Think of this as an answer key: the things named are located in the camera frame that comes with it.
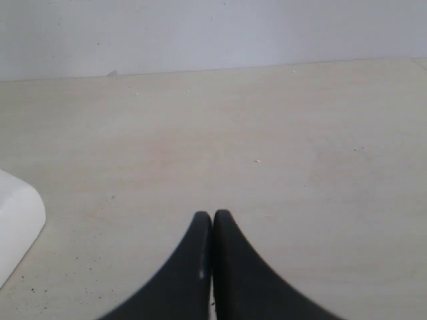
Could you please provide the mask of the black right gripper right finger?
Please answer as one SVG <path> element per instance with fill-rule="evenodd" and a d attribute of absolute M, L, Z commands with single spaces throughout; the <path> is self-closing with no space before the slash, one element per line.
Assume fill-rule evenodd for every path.
<path fill-rule="evenodd" d="M 218 319 L 339 319 L 284 281 L 225 209 L 213 219 L 213 296 Z"/>

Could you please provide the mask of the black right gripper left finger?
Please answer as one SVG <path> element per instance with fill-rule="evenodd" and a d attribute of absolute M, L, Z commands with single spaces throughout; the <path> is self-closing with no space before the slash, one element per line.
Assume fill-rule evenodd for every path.
<path fill-rule="evenodd" d="M 103 319 L 209 319 L 212 222 L 199 211 L 169 259 Z"/>

